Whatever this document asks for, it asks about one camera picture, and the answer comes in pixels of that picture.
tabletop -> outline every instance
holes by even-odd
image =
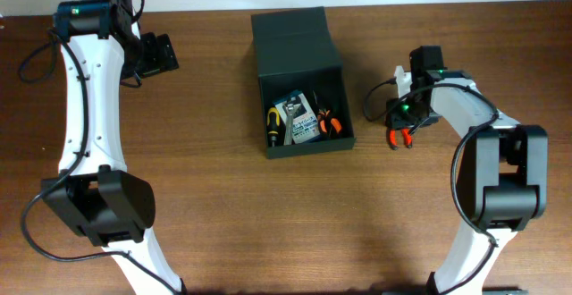
[[[156,196],[155,232],[192,291],[390,290],[425,284],[458,229],[450,161],[459,137],[444,121],[412,149],[390,150],[367,122],[367,91],[421,45],[474,76],[505,114],[549,135],[548,206],[501,253],[485,282],[531,294],[572,293],[572,2],[326,8],[357,137],[352,150],[267,160],[250,15],[271,11],[145,13],[142,32],[167,33],[180,69],[121,88],[129,172]],[[18,81],[46,41],[50,17],[8,17],[0,29],[0,292],[129,294],[110,258],[61,264],[24,241],[19,215],[54,177],[65,132],[61,57],[50,80]],[[30,65],[40,74],[43,55]],[[395,88],[377,93],[383,108]],[[50,251],[97,251],[44,204],[29,228]]]

